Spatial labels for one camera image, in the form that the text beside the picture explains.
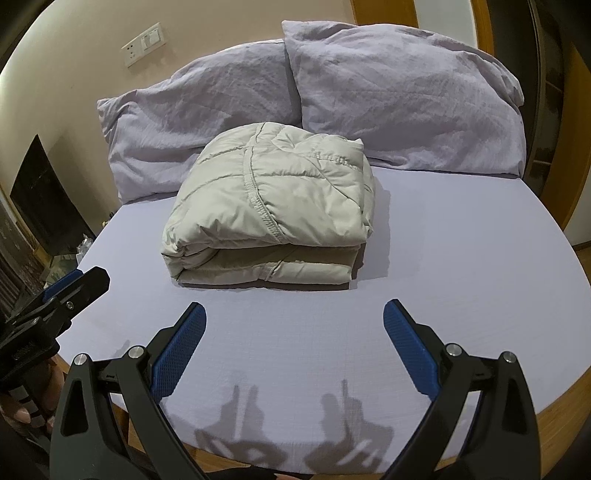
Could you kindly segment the cream white puffer jacket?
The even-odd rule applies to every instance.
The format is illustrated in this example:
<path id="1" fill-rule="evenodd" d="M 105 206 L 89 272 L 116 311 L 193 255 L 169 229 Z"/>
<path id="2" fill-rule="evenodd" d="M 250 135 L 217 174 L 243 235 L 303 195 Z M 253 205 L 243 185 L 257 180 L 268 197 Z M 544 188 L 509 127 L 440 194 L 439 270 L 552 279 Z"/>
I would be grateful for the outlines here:
<path id="1" fill-rule="evenodd" d="M 274 122 L 217 135 L 164 226 L 161 256 L 183 285 L 341 286 L 373 233 L 363 141 Z"/>

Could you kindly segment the left lavender pillow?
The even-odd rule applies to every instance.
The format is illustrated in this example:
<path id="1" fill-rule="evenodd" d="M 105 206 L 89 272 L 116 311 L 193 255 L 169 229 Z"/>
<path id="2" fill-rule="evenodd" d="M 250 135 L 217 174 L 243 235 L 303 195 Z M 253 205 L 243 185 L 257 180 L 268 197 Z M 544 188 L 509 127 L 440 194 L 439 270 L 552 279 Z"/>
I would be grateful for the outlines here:
<path id="1" fill-rule="evenodd" d="M 197 58 L 154 85 L 96 104 L 121 203 L 176 192 L 215 136 L 259 122 L 301 125 L 301 99 L 281 40 Z"/>

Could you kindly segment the lavender pillow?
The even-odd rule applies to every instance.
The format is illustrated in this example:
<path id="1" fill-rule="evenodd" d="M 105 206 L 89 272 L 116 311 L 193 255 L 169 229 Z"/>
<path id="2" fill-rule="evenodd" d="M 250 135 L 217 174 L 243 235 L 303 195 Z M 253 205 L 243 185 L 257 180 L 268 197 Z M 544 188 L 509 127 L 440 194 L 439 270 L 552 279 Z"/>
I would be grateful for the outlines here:
<path id="1" fill-rule="evenodd" d="M 524 174 L 524 95 L 494 56 L 394 24 L 281 27 L 304 129 L 360 139 L 394 168 Z"/>
<path id="2" fill-rule="evenodd" d="M 176 192 L 215 136 L 259 122 L 301 125 L 301 99 L 281 40 L 197 58 L 154 85 L 96 104 L 121 203 Z"/>

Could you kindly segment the right lavender pillow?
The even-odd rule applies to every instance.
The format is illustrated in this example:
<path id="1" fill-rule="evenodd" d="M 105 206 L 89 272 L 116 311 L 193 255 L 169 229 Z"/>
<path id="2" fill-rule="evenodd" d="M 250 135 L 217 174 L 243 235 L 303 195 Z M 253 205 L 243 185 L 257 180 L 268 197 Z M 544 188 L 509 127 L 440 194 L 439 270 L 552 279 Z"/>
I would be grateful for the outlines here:
<path id="1" fill-rule="evenodd" d="M 360 139 L 394 168 L 524 174 L 524 95 L 494 56 L 394 24 L 281 27 L 304 129 Z"/>

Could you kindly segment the white wall socket panel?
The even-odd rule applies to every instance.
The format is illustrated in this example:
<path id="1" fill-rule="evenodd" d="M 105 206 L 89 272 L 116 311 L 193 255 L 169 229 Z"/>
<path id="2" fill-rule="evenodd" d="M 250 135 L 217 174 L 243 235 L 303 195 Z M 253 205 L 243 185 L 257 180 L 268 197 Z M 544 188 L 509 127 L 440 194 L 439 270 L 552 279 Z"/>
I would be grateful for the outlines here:
<path id="1" fill-rule="evenodd" d="M 130 68 L 165 43 L 166 39 L 161 24 L 152 25 L 120 48 L 124 66 Z"/>

